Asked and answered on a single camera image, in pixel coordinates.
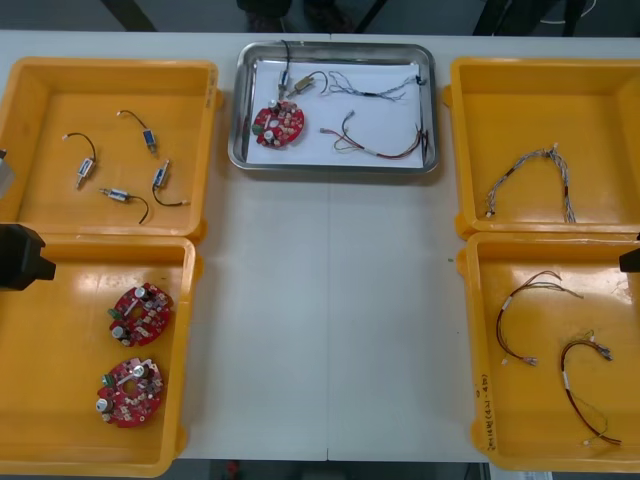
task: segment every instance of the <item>cable bundle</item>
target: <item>cable bundle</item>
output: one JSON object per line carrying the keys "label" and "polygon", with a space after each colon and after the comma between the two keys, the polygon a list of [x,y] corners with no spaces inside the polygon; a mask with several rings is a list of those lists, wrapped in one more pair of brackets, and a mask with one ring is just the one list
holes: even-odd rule
{"label": "cable bundle", "polygon": [[518,159],[513,167],[511,167],[507,173],[505,173],[500,180],[496,182],[493,188],[487,194],[486,204],[487,204],[487,217],[491,217],[496,213],[496,192],[498,187],[502,185],[507,178],[509,178],[516,170],[518,170],[524,163],[530,158],[542,157],[542,158],[550,158],[555,163],[556,167],[560,170],[560,174],[562,175],[562,182],[564,183],[564,207],[565,207],[565,221],[569,223],[576,222],[576,216],[573,213],[573,207],[571,205],[571,199],[569,198],[569,167],[567,166],[567,162],[565,162],[564,158],[558,153],[558,144],[554,144],[551,150],[545,150],[541,148],[540,150],[535,150],[534,152],[527,153]]}

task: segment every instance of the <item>electronic component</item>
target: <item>electronic component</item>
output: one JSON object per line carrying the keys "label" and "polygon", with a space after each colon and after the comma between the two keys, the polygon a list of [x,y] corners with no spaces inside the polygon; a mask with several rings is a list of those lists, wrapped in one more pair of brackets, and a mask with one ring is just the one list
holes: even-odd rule
{"label": "electronic component", "polygon": [[[593,335],[593,332],[590,332],[588,339],[585,336],[585,338],[582,338],[582,339],[579,339],[579,340],[572,340],[571,342],[569,342],[562,349],[562,353],[560,354],[560,371],[562,372],[562,378],[563,378],[563,381],[564,381],[564,389],[565,389],[565,392],[567,394],[567,397],[569,398],[569,402],[571,403],[571,406],[573,407],[573,409],[578,414],[578,417],[580,417],[580,420],[582,420],[582,423],[584,423],[585,426],[595,435],[594,439],[595,438],[601,438],[602,440],[604,440],[607,443],[610,443],[611,445],[620,446],[622,444],[621,440],[618,440],[616,438],[611,438],[611,437],[608,437],[607,435],[605,435],[605,433],[608,430],[608,422],[607,422],[607,418],[604,416],[604,414],[599,412],[593,405],[588,404],[587,402],[585,402],[584,400],[579,398],[575,393],[573,393],[571,391],[571,387],[569,385],[569,376],[567,375],[567,370],[565,368],[565,361],[566,361],[567,353],[569,353],[569,350],[571,350],[573,347],[575,347],[577,345],[585,345],[587,347],[590,347],[593,350],[595,350],[596,352],[598,352],[600,354],[600,356],[602,356],[606,360],[608,360],[608,361],[612,361],[613,360],[613,355],[611,355],[611,350],[609,350],[604,345],[596,343],[595,342],[595,336]],[[593,411],[597,412],[604,419],[605,428],[602,431],[598,431],[595,427],[593,427],[591,425],[591,423],[589,423],[589,421],[585,418],[585,416],[582,414],[582,412],[578,408],[578,405],[576,404],[576,400],[578,400],[578,401],[584,403],[586,406],[590,407]],[[589,446],[591,444],[591,439],[590,440],[585,440],[583,443],[584,443],[585,446]]]}
{"label": "electronic component", "polygon": [[80,133],[80,132],[67,133],[66,135],[62,136],[62,140],[66,140],[67,138],[70,138],[73,136],[80,136],[86,139],[87,142],[89,142],[89,145],[91,145],[91,151],[93,152],[93,155],[91,157],[86,157],[80,164],[80,168],[78,168],[78,179],[76,180],[76,189],[79,189],[82,186],[82,184],[85,182],[85,180],[89,178],[91,176],[91,173],[93,172],[93,169],[95,167],[96,160],[97,160],[96,147],[93,145],[93,142],[89,137],[87,137],[84,133]]}
{"label": "electronic component", "polygon": [[322,72],[322,71],[320,71],[320,70],[316,70],[315,72],[311,72],[309,75],[307,75],[306,77],[303,77],[301,80],[299,80],[293,86],[293,90],[291,90],[287,94],[287,98],[291,98],[291,97],[294,97],[296,95],[300,95],[307,88],[311,87],[311,85],[313,85],[313,82],[314,82],[314,78],[313,78],[314,75],[322,75],[322,76],[324,76],[324,88],[322,89],[320,94],[322,95],[324,92],[326,92],[327,91],[327,87],[329,86],[329,79],[327,78],[327,74]]}
{"label": "electronic component", "polygon": [[[348,153],[355,150],[362,150],[369,155],[373,155],[374,157],[386,158],[387,160],[400,160],[401,158],[408,157],[411,152],[413,152],[420,145],[423,145],[423,149],[426,149],[426,145],[429,143],[429,135],[425,130],[422,132],[418,127],[416,127],[416,138],[413,140],[413,143],[410,147],[408,147],[404,152],[398,153],[395,155],[388,155],[386,153],[379,153],[374,150],[371,150],[364,145],[356,142],[353,138],[349,136],[347,133],[347,121],[356,114],[353,110],[351,110],[344,120],[342,121],[342,134],[336,132],[335,130],[331,130],[329,128],[321,128],[320,133],[328,133],[331,135],[336,135],[338,139],[333,143],[333,148],[340,153]],[[346,143],[346,146],[339,147],[338,144],[340,142]]]}
{"label": "electronic component", "polygon": [[156,145],[156,137],[151,129],[147,127],[147,125],[142,120],[140,120],[140,117],[138,117],[131,110],[119,110],[118,112],[116,112],[116,115],[119,117],[123,113],[128,113],[129,115],[131,115],[142,126],[142,136],[144,137],[144,143],[151,152],[151,155],[153,155],[154,157],[157,156],[158,148]]}
{"label": "electronic component", "polygon": [[293,142],[304,128],[304,113],[295,103],[271,100],[256,115],[251,131],[260,145],[281,148]]}
{"label": "electronic component", "polygon": [[[566,292],[566,293],[568,293],[570,295],[573,295],[574,297],[577,297],[577,298],[580,298],[580,299],[584,298],[582,295],[574,292],[573,290],[569,290],[568,288],[564,288],[563,286],[558,285],[556,283],[540,282],[540,281],[534,282],[534,280],[536,278],[538,278],[540,275],[551,275],[552,277],[558,279],[559,281],[562,281],[562,278],[560,277],[560,275],[558,275],[557,273],[552,272],[550,270],[545,270],[543,272],[536,273],[529,280],[524,282],[522,285],[520,285],[518,288],[516,288],[513,292],[511,292],[509,294],[509,296],[505,300],[504,304],[502,305],[502,308],[500,308],[500,312],[498,312],[498,318],[496,320],[496,337],[497,337],[498,343],[500,344],[502,349],[508,355],[511,355],[512,357],[517,358],[518,360],[521,360],[524,363],[526,363],[528,365],[531,365],[533,367],[538,365],[538,359],[536,357],[525,357],[525,356],[518,355],[517,353],[515,353],[513,350],[511,350],[511,348],[507,344],[507,341],[504,338],[504,334],[502,333],[502,317],[504,315],[504,312],[507,310],[507,308],[511,304],[511,301],[513,300],[513,297],[517,293],[522,292],[523,290],[529,290],[529,289],[532,289],[532,288],[544,288],[544,289],[547,289],[547,290],[555,290],[557,292]],[[507,361],[506,361],[506,358],[505,358],[502,361],[502,364],[506,365],[506,363],[507,363]]]}
{"label": "electronic component", "polygon": [[129,203],[129,200],[134,199],[134,200],[140,200],[142,203],[144,203],[144,205],[146,207],[146,210],[144,212],[144,215],[142,216],[142,218],[138,222],[138,224],[140,224],[140,225],[142,224],[142,222],[144,222],[145,218],[147,218],[147,215],[149,215],[149,204],[142,197],[138,197],[137,195],[131,195],[131,194],[125,192],[124,190],[118,190],[118,189],[115,189],[115,188],[100,188],[100,189],[98,189],[98,191],[100,193],[106,195],[110,199],[116,200],[118,202]]}
{"label": "electronic component", "polygon": [[181,200],[179,202],[166,203],[158,198],[157,190],[164,188],[167,183],[167,178],[169,177],[169,159],[165,160],[164,165],[156,170],[155,175],[153,176],[153,184],[151,185],[151,192],[153,193],[153,198],[163,207],[181,207],[182,205],[189,205],[189,200]]}
{"label": "electronic component", "polygon": [[558,153],[558,144],[554,144],[553,148],[550,150],[545,150],[541,148],[540,150],[535,150],[531,153],[527,153],[518,159],[513,167],[511,167],[507,172],[500,177],[500,179],[495,183],[495,185],[491,188],[489,193],[487,194],[486,204],[487,204],[487,218],[492,217],[496,213],[496,192],[498,187],[502,185],[507,178],[509,178],[516,170],[518,170],[524,163],[530,158],[550,158],[553,163],[560,170],[560,175],[562,176],[562,182],[564,184],[564,218],[568,223],[576,223],[576,216],[573,213],[573,206],[571,205],[571,198],[569,197],[569,167],[567,166],[567,162],[565,162],[564,158]]}
{"label": "electronic component", "polygon": [[132,358],[102,376],[96,411],[107,423],[121,428],[137,427],[158,410],[163,389],[157,365],[150,359],[141,362]]}
{"label": "electronic component", "polygon": [[0,149],[0,198],[5,196],[13,180],[16,178],[16,174],[13,173],[11,166],[4,160],[6,156],[7,151]]}
{"label": "electronic component", "polygon": [[151,283],[131,288],[107,310],[111,336],[125,347],[147,345],[169,324],[172,306],[173,299]]}

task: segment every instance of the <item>electrolytic capacitor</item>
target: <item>electrolytic capacitor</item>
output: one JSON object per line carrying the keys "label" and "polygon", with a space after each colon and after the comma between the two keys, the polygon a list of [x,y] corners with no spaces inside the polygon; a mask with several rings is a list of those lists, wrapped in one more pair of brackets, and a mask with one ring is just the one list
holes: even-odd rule
{"label": "electrolytic capacitor", "polygon": [[136,365],[133,367],[133,376],[136,378],[144,378],[149,373],[149,368],[146,365]]}
{"label": "electrolytic capacitor", "polygon": [[135,291],[133,292],[133,295],[136,298],[139,298],[140,300],[148,300],[149,297],[151,296],[150,293],[147,291],[147,289],[144,287],[136,288]]}
{"label": "electrolytic capacitor", "polygon": [[106,374],[102,376],[102,385],[104,385],[105,387],[115,387],[116,386],[116,379],[113,378],[113,375],[111,374]]}
{"label": "electrolytic capacitor", "polygon": [[113,409],[113,402],[106,398],[100,398],[96,402],[96,410],[100,413],[107,413]]}
{"label": "electrolytic capacitor", "polygon": [[122,340],[127,338],[127,331],[120,325],[116,325],[113,327],[113,330],[111,330],[111,336],[116,340]]}

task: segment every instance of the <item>round circuit board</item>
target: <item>round circuit board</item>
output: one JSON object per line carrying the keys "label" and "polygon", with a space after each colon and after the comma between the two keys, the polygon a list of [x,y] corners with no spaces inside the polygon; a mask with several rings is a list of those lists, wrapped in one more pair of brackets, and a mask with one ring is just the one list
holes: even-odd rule
{"label": "round circuit board", "polygon": [[107,423],[121,428],[142,425],[160,407],[162,376],[151,360],[132,358],[102,376],[96,410]]}
{"label": "round circuit board", "polygon": [[251,131],[265,147],[281,148],[293,142],[304,128],[304,113],[295,103],[272,100],[256,115]]}
{"label": "round circuit board", "polygon": [[167,327],[172,305],[171,297],[153,284],[134,287],[108,311],[111,335],[125,347],[147,345]]}

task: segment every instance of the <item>black wire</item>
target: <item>black wire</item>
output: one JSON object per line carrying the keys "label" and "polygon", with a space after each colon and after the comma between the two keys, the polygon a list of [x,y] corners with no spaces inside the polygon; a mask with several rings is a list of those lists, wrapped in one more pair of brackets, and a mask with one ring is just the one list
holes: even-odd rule
{"label": "black wire", "polygon": [[289,50],[289,42],[286,40],[280,40],[284,43],[284,47],[287,49],[287,73],[289,73],[289,64],[291,63],[291,50]]}
{"label": "black wire", "polygon": [[87,137],[84,133],[80,133],[80,132],[67,133],[66,137],[73,137],[75,135],[84,137],[87,140],[87,142],[89,142],[89,145],[91,145],[91,150],[93,150],[93,159],[97,160],[98,158],[96,157],[96,147],[93,145],[93,142],[91,141],[91,139]]}
{"label": "black wire", "polygon": [[129,115],[133,116],[133,118],[135,118],[136,120],[138,120],[138,122],[140,123],[140,125],[142,125],[142,128],[144,128],[145,130],[148,130],[149,127],[147,127],[144,122],[142,120],[140,120],[140,117],[138,117],[135,113],[133,113],[131,110],[120,110],[118,112],[118,115],[121,113],[128,113]]}
{"label": "black wire", "polygon": [[145,218],[147,218],[147,215],[149,215],[149,204],[147,203],[147,201],[144,198],[138,197],[136,195],[129,195],[129,198],[135,198],[137,200],[140,200],[141,202],[144,203],[145,207],[147,207],[147,210],[144,212],[144,215],[142,216],[142,218],[138,222],[138,225],[142,225],[142,222],[144,222]]}
{"label": "black wire", "polygon": [[162,200],[160,200],[158,198],[158,195],[156,195],[156,190],[157,190],[157,188],[152,188],[151,189],[151,191],[153,192],[153,198],[155,198],[156,202],[158,202],[163,207],[181,207],[182,205],[184,205],[184,203],[182,203],[182,202],[164,203]]}

